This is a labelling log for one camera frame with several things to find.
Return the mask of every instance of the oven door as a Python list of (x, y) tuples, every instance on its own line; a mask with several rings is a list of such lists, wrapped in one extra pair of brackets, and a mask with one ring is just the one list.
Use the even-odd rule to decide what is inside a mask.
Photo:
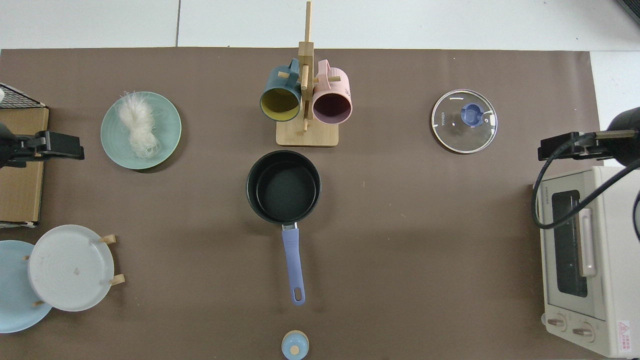
[[(542, 184), (541, 218), (545, 224), (564, 216), (595, 188), (593, 171), (557, 177)], [(547, 302), (576, 313), (605, 319), (602, 281), (598, 271), (596, 234), (599, 203), (555, 229), (544, 230)]]

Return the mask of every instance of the cardboard box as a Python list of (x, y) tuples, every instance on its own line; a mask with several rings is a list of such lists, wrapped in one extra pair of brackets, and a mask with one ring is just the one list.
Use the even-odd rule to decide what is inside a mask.
[[(16, 135), (47, 129), (49, 109), (0, 109), (0, 122)], [(40, 221), (43, 162), (27, 162), (26, 168), (0, 168), (0, 228), (35, 227)]]

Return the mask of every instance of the wire rack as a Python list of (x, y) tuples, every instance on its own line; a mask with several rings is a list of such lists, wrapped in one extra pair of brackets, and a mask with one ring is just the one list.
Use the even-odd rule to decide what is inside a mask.
[(4, 92), (4, 99), (0, 102), (0, 109), (46, 108), (45, 104), (24, 95), (24, 92), (6, 84), (0, 83), (0, 91)]

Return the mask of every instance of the light blue plate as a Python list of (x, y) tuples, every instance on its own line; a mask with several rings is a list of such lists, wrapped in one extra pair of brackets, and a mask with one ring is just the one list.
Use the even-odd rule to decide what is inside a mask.
[(105, 114), (100, 129), (100, 140), (102, 141), (104, 152), (121, 167), (132, 169), (150, 168), (160, 164), (173, 154), (178, 142), (180, 142), (182, 123), (180, 122), (178, 110), (164, 96), (146, 91), (136, 92), (135, 94), (144, 96), (145, 100), (151, 105), (151, 115), (156, 121), (153, 134), (160, 144), (158, 153), (149, 159), (141, 159), (131, 149), (129, 130), (122, 124), (118, 116), (118, 109), (122, 105), (124, 97), (121, 97), (111, 105)]
[(33, 245), (24, 241), (0, 241), (0, 334), (34, 326), (49, 313), (51, 305), (33, 306), (38, 296), (31, 288), (27, 274)]

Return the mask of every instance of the green plate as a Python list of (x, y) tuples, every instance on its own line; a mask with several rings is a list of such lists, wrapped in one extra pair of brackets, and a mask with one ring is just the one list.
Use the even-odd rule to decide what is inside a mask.
[(125, 97), (121, 97), (111, 105), (105, 114), (100, 129), (100, 140), (102, 141), (104, 152), (116, 164), (125, 168), (143, 169), (154, 167), (173, 154), (180, 141), (182, 123), (180, 122), (178, 110), (164, 96), (146, 91), (136, 92), (136, 94), (142, 94), (153, 109), (151, 114), (156, 121), (153, 134), (160, 144), (158, 153), (149, 159), (141, 159), (131, 149), (129, 130), (118, 117), (118, 109)]

